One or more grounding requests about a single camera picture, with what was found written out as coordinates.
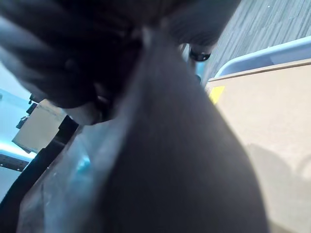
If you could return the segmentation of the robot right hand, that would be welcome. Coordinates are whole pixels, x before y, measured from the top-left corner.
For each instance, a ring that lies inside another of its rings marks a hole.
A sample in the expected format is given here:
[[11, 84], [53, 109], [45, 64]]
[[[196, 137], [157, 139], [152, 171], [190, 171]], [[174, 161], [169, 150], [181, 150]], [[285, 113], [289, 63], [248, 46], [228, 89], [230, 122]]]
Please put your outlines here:
[[3, 0], [0, 60], [36, 98], [80, 125], [108, 121], [143, 50], [160, 29], [205, 61], [238, 0]]

